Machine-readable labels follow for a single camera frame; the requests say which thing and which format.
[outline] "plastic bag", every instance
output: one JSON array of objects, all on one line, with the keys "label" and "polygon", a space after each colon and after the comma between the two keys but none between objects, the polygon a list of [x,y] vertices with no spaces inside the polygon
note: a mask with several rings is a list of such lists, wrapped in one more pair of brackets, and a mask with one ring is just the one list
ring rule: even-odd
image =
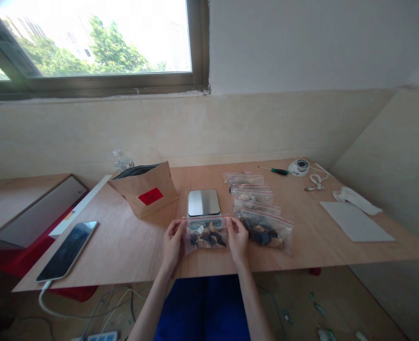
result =
[{"label": "plastic bag", "polygon": [[225,172],[225,173],[222,173],[222,176],[223,176],[223,180],[225,182],[228,182],[228,177],[243,175],[243,174],[249,174],[249,173],[252,173],[252,171],[251,170],[240,170],[238,172]]},{"label": "plastic bag", "polygon": [[230,186],[232,185],[262,185],[265,183],[265,178],[263,175],[259,174],[249,174],[252,176],[238,176],[231,177],[228,179]]},{"label": "plastic bag", "polygon": [[241,213],[242,208],[251,209],[253,211],[259,211],[262,213],[280,216],[282,208],[280,206],[265,205],[256,201],[235,199],[233,203],[233,212],[235,216]]},{"label": "plastic bag", "polygon": [[187,218],[184,246],[186,255],[196,249],[218,249],[227,247],[227,217],[205,215]]},{"label": "plastic bag", "polygon": [[249,239],[260,245],[292,254],[294,223],[279,216],[241,209],[239,219],[247,231]]},{"label": "plastic bag", "polygon": [[235,199],[242,199],[272,205],[274,193],[272,191],[243,191],[240,189],[232,189],[232,198],[233,202]]},{"label": "plastic bag", "polygon": [[233,185],[231,185],[231,189],[265,191],[265,190],[270,190],[270,187],[269,187],[269,184],[262,184],[262,185],[238,185],[238,184],[233,184]]}]

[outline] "red label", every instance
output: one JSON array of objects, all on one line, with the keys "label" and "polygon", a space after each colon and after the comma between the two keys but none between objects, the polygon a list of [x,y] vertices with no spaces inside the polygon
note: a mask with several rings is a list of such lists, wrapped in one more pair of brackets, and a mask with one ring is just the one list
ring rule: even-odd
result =
[{"label": "red label", "polygon": [[146,192],[144,194],[141,194],[138,198],[146,205],[149,206],[154,201],[159,200],[161,197],[163,197],[163,194],[159,191],[159,189],[156,187],[155,189],[151,189],[149,192]]}]

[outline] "person's arm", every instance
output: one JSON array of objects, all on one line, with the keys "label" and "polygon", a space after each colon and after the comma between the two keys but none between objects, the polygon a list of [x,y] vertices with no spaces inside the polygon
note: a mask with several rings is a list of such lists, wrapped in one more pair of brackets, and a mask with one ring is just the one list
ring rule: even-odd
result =
[{"label": "person's arm", "polygon": [[162,264],[140,316],[129,334],[128,341],[154,340],[163,302],[167,296],[168,284],[178,264],[181,236],[185,228],[184,220],[173,220],[163,235]]},{"label": "person's arm", "polygon": [[239,219],[228,217],[228,243],[236,269],[238,270],[242,300],[247,316],[247,325],[252,340],[275,340],[274,333],[266,318],[257,286],[250,271],[247,258],[249,233]]}]

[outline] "power strip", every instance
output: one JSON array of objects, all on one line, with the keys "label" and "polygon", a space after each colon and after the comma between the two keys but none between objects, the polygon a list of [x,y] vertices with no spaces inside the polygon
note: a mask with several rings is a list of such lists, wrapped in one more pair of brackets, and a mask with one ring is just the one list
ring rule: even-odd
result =
[{"label": "power strip", "polygon": [[[118,339],[118,331],[90,335],[86,338],[87,341],[118,341]],[[71,341],[83,341],[83,338],[79,337],[72,339]]]}]

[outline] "table surface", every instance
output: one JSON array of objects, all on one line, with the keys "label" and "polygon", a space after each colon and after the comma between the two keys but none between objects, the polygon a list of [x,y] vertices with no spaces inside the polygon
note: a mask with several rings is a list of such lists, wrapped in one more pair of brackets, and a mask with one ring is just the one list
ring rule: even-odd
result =
[{"label": "table surface", "polygon": [[[293,256],[279,250],[249,243],[249,261],[253,271],[276,271],[328,267],[348,264],[419,259],[419,239],[386,214],[371,217],[394,242],[352,242],[320,205],[335,201],[333,190],[343,186],[334,177],[323,184],[323,191],[304,191],[313,185],[309,176],[281,176],[257,168],[286,169],[293,161],[276,160],[171,168],[178,199],[137,219],[128,203],[109,185],[105,185],[73,224],[57,239],[14,291],[37,290],[43,283],[35,279],[77,223],[99,221],[99,226],[71,273],[52,284],[54,288],[80,287],[154,280],[162,259],[163,233],[172,219],[187,216],[187,196],[195,189],[215,188],[222,214],[232,214],[232,200],[222,173],[252,170],[261,173],[274,192],[274,204],[282,207],[281,216],[295,222]],[[226,249],[199,249],[184,256],[174,277],[199,277],[236,273],[230,252]]]},{"label": "table surface", "polygon": [[28,210],[71,174],[0,180],[0,229]]}]

